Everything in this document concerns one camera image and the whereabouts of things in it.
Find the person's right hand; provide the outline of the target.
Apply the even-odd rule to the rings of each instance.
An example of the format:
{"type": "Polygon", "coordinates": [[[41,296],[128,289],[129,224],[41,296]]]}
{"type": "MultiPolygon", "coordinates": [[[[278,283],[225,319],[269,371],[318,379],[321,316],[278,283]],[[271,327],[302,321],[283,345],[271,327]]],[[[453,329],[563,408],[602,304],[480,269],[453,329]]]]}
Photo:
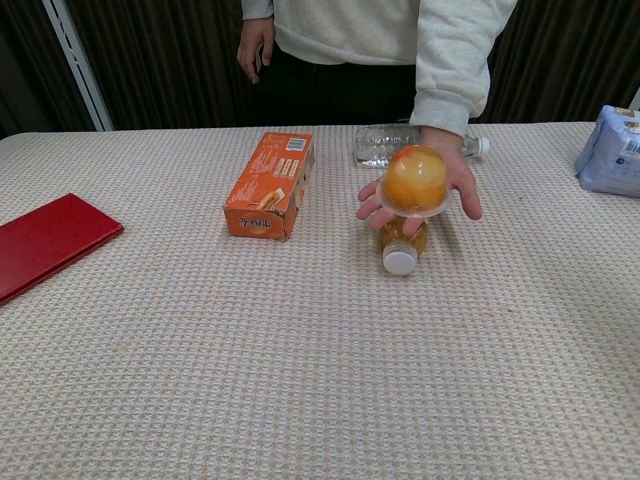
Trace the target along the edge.
{"type": "Polygon", "coordinates": [[[262,49],[261,64],[268,66],[271,61],[275,43],[273,17],[244,20],[236,59],[249,81],[259,83],[256,54],[262,49]]]}

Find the person's left hand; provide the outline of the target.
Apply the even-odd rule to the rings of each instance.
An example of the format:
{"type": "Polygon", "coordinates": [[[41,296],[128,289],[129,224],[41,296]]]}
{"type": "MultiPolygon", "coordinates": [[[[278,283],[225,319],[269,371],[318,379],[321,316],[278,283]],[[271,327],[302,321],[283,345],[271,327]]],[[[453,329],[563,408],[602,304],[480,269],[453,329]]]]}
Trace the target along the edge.
{"type": "MultiPolygon", "coordinates": [[[[474,174],[462,157],[463,137],[435,127],[420,128],[420,143],[435,150],[444,160],[449,186],[459,193],[460,202],[466,216],[471,220],[482,218],[483,210],[477,191],[474,174]]],[[[359,220],[379,231],[394,218],[394,213],[381,206],[375,198],[379,181],[374,180],[364,186],[359,194],[360,206],[356,212],[359,220]]]]}

